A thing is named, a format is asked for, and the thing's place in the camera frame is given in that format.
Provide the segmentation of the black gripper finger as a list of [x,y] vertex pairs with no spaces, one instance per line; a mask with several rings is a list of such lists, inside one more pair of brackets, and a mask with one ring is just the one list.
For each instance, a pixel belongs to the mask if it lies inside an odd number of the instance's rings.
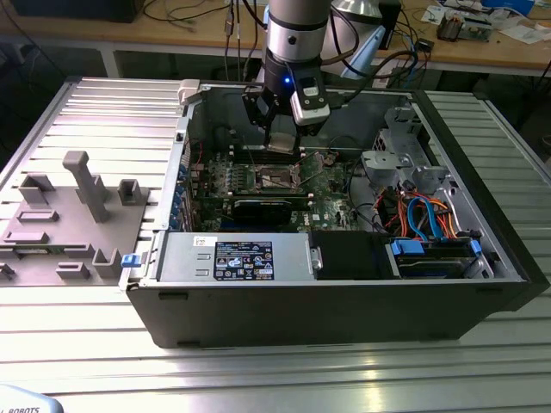
[[249,122],[263,130],[263,146],[268,148],[272,122],[280,108],[279,96],[259,86],[247,86],[241,96]]
[[320,129],[321,129],[320,124],[312,124],[312,125],[305,125],[305,126],[295,125],[293,153],[297,153],[300,151],[301,140],[304,137],[316,136]]

